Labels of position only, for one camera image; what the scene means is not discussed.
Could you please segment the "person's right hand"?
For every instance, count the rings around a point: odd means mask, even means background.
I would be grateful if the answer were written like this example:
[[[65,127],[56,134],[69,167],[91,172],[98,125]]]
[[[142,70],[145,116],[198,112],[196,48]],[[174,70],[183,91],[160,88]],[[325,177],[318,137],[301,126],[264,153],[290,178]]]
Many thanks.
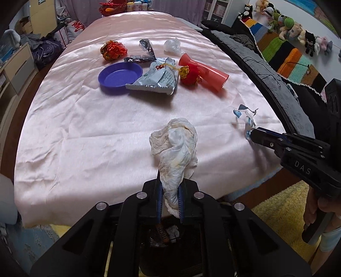
[[[313,188],[309,188],[308,196],[306,199],[306,207],[303,215],[303,220],[307,226],[311,225],[316,221],[317,210],[320,209],[326,213],[333,213],[333,218],[329,222],[325,232],[334,231],[340,228],[340,214],[341,214],[341,203],[340,197],[333,200],[328,200],[324,198],[317,198]]]

